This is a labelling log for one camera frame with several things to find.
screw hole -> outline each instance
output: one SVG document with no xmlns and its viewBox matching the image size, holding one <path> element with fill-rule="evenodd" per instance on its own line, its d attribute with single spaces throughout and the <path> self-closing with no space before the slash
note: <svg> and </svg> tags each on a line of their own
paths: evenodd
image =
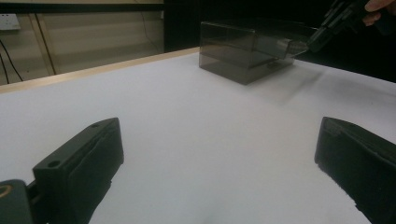
<svg viewBox="0 0 396 224">
<path fill-rule="evenodd" d="M 49 163 L 49 168 L 58 166 L 59 164 L 61 164 L 60 161 L 52 161 L 52 162 Z"/>
</svg>

human hand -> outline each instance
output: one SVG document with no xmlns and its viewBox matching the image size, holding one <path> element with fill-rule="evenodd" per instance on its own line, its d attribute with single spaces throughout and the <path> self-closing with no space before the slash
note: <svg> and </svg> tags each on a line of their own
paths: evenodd
<svg viewBox="0 0 396 224">
<path fill-rule="evenodd" d="M 370 12 L 363 18 L 364 24 L 366 26 L 371 26 L 378 21 L 381 18 L 381 13 L 378 12 L 378 10 L 383 7 L 385 7 L 390 14 L 396 15 L 396 0 L 370 0 L 364 7 Z"/>
</svg>

wall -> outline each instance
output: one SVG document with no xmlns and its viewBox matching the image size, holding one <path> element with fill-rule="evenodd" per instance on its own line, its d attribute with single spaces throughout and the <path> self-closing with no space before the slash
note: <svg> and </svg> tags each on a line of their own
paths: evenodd
<svg viewBox="0 0 396 224">
<path fill-rule="evenodd" d="M 0 31 L 0 39 L 23 80 L 163 53 L 161 11 L 17 16 L 21 29 Z M 20 81 L 3 48 L 0 53 L 9 82 Z M 4 84 L 0 64 L 0 85 Z"/>
</svg>

transparent plastic box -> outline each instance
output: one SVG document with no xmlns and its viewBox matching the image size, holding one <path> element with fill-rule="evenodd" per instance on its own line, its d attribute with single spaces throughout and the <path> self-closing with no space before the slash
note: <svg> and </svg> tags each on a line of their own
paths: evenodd
<svg viewBox="0 0 396 224">
<path fill-rule="evenodd" d="M 203 21 L 200 67 L 248 84 L 291 65 L 316 31 L 292 21 Z"/>
</svg>

black cable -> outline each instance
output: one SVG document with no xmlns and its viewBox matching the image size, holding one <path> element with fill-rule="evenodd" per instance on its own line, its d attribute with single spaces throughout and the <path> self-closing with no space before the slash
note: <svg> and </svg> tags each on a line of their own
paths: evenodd
<svg viewBox="0 0 396 224">
<path fill-rule="evenodd" d="M 146 28 L 146 20 L 145 20 L 145 16 L 143 15 L 143 12 L 140 12 L 140 16 L 142 16 L 142 20 L 143 20 L 143 26 L 145 28 L 145 36 L 148 39 L 148 41 L 151 43 L 152 46 L 154 46 L 154 48 L 157 50 L 157 53 L 160 53 L 160 51 L 157 48 L 157 45 L 154 44 L 154 41 L 151 40 L 151 38 L 148 35 L 148 29 Z"/>
<path fill-rule="evenodd" d="M 1 60 L 1 64 L 3 65 L 4 74 L 6 74 L 7 84 L 9 84 L 7 69 L 6 66 L 4 65 L 3 56 L 1 56 L 1 53 L 0 53 L 0 60 Z"/>
<path fill-rule="evenodd" d="M 3 47 L 4 51 L 6 52 L 6 55 L 8 56 L 9 62 L 11 63 L 12 68 L 14 69 L 15 73 L 18 75 L 18 77 L 20 78 L 21 81 L 23 81 L 20 73 L 18 73 L 17 69 L 14 66 L 14 63 L 11 60 L 11 57 L 9 56 L 8 50 L 6 48 L 6 46 L 3 44 L 3 41 L 0 40 L 0 44 Z"/>
</svg>

